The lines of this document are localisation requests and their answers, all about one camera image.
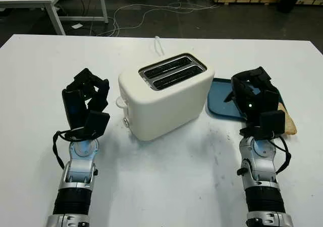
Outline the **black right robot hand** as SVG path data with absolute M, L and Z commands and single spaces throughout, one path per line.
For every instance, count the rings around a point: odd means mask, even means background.
M 279 91 L 263 67 L 235 74 L 231 86 L 224 102 L 233 101 L 248 122 L 258 126 L 261 113 L 278 109 Z

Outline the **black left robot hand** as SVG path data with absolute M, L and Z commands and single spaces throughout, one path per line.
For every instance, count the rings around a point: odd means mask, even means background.
M 71 130 L 79 129 L 85 135 L 102 135 L 110 115 L 107 107 L 110 89 L 108 79 L 101 79 L 84 68 L 74 81 L 62 90 L 64 107 Z

